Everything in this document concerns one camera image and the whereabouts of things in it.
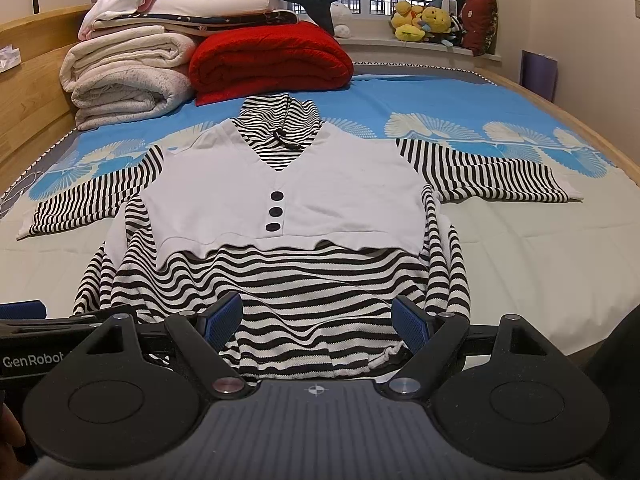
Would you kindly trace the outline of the left hand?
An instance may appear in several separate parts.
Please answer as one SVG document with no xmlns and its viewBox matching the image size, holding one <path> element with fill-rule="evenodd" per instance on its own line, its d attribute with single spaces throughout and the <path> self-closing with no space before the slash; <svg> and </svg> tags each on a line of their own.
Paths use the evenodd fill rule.
<svg viewBox="0 0 640 480">
<path fill-rule="evenodd" d="M 6 404 L 1 404 L 0 437 L 0 474 L 1 480 L 21 479 L 27 466 L 16 458 L 14 448 L 26 443 L 26 437 L 20 424 Z"/>
</svg>

